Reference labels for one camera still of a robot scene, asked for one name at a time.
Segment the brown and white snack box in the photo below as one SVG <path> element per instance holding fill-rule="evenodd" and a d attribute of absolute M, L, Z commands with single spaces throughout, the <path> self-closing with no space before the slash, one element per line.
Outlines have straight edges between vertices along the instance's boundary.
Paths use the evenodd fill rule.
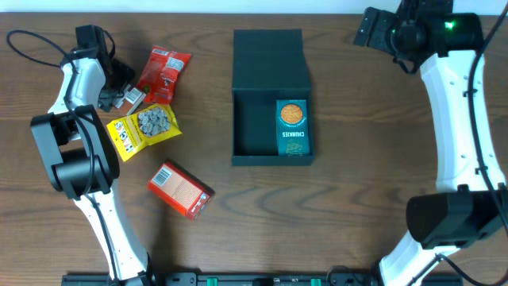
<path fill-rule="evenodd" d="M 128 84 L 120 97 L 113 101 L 113 106 L 120 110 L 123 115 L 131 115 L 141 105 L 146 97 L 143 91 Z"/>

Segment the red candy bag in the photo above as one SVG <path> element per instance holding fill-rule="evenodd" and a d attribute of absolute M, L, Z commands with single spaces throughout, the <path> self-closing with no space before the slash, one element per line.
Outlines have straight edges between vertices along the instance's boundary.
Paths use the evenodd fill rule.
<path fill-rule="evenodd" d="M 146 94 L 144 102 L 169 105 L 175 95 L 179 74 L 191 54 L 175 52 L 158 45 L 152 46 L 136 88 Z"/>

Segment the black gift box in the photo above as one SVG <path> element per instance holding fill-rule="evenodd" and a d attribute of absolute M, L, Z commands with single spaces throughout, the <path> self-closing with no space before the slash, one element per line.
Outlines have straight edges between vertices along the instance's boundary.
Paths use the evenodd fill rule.
<path fill-rule="evenodd" d="M 233 33 L 235 166 L 308 166 L 314 161 L 311 84 L 299 29 L 237 29 Z M 305 99 L 310 154 L 281 157 L 276 101 Z"/>

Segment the teal Chunkies snack box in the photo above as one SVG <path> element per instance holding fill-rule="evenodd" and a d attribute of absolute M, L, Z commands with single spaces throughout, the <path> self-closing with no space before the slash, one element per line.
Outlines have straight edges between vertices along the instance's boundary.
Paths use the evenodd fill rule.
<path fill-rule="evenodd" d="M 310 154 L 310 135 L 305 99 L 276 101 L 276 137 L 281 157 Z"/>

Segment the red orange barcode box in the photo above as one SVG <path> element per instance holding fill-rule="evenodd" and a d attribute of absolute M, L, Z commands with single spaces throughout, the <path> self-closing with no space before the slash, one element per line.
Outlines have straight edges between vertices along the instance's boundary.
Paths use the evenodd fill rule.
<path fill-rule="evenodd" d="M 215 195 L 212 188 L 170 162 L 159 167 L 148 189 L 190 220 L 195 220 Z"/>

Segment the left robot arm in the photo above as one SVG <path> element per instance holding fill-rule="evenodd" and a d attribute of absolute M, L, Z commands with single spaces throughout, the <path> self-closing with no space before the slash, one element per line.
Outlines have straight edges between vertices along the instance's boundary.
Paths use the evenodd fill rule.
<path fill-rule="evenodd" d="M 107 31 L 96 25 L 75 30 L 77 46 L 64 55 L 63 83 L 46 115 L 30 123 L 52 186 L 84 213 L 106 256 L 107 274 L 67 274 L 63 285 L 154 285 L 147 250 L 133 232 L 119 198 L 120 169 L 97 108 L 122 89 L 131 69 L 117 71 Z"/>

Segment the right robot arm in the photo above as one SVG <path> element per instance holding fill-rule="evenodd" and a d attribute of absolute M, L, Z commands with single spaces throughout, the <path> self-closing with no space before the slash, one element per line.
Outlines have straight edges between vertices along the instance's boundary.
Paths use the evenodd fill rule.
<path fill-rule="evenodd" d="M 450 1 L 364 11 L 355 44 L 385 52 L 405 73 L 421 76 L 437 144 L 436 192 L 408 201 L 407 232 L 373 268 L 373 284 L 427 284 L 441 262 L 507 227 L 507 182 L 483 92 L 491 39 L 478 15 L 457 13 Z"/>

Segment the yellow candy bag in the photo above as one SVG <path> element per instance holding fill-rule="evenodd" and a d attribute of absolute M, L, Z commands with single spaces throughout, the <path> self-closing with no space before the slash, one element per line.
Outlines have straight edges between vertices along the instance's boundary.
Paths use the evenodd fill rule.
<path fill-rule="evenodd" d="M 145 147 L 182 134 L 173 110 L 162 104 L 113 120 L 106 128 L 124 162 Z"/>

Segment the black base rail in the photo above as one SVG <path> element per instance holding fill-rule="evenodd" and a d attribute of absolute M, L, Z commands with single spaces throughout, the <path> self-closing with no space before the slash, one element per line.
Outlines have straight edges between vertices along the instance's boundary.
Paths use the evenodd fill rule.
<path fill-rule="evenodd" d="M 155 275 L 150 281 L 132 278 L 114 283 L 105 275 L 63 275 L 62 286 L 106 286 L 106 285 L 163 285 L 163 286 L 354 286 L 381 285 L 367 273 L 336 272 L 329 275 L 254 275 L 254 274 L 196 274 L 174 272 Z M 462 286 L 458 275 L 436 274 L 424 278 L 422 286 Z"/>

